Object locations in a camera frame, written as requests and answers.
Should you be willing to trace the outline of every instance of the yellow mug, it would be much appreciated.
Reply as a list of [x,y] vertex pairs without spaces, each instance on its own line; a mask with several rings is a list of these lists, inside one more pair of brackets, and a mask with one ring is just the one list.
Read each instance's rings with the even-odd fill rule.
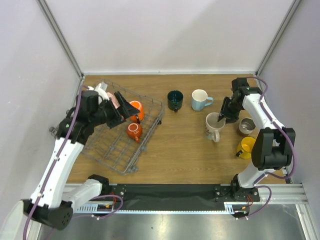
[[238,146],[236,147],[236,156],[242,159],[250,159],[251,152],[254,148],[256,143],[256,139],[252,136],[244,137],[241,142],[239,142]]

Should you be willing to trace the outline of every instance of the white backdrop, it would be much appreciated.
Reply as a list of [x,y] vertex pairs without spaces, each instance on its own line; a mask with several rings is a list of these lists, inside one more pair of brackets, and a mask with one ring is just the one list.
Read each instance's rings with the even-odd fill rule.
[[292,0],[47,2],[85,73],[248,73]]
[[297,170],[320,229],[320,2],[302,1],[261,76],[271,110],[296,132]]
[[0,29],[1,227],[37,187],[54,148],[49,127],[71,107],[80,80],[37,1],[1,1]]

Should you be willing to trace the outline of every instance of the dish rack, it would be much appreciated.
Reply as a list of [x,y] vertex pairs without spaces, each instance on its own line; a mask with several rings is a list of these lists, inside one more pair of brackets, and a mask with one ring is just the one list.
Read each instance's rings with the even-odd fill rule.
[[129,138],[126,133],[126,129],[131,123],[128,118],[126,122],[112,129],[109,129],[106,124],[97,126],[81,153],[122,175],[136,172],[138,171],[136,164],[141,151],[147,150],[148,140],[155,132],[157,125],[162,123],[161,120],[165,112],[164,103],[121,87],[115,82],[104,79],[103,81],[107,84],[107,92],[113,94],[119,91],[128,102],[137,100],[142,103],[144,118],[140,123],[142,126],[140,143]]

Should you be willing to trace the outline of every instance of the metal floor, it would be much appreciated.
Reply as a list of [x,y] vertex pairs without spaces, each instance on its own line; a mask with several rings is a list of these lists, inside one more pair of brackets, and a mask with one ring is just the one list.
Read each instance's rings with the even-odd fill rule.
[[[49,232],[45,227],[38,240]],[[249,220],[217,214],[114,214],[74,219],[50,240],[305,240],[295,205],[268,205]]]

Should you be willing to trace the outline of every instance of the light blue mug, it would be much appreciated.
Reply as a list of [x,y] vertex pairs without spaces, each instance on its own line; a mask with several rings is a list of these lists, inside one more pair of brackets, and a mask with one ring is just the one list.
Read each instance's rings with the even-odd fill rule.
[[207,92],[202,89],[194,90],[192,93],[192,109],[201,111],[204,107],[211,105],[214,102],[212,97],[209,97]]

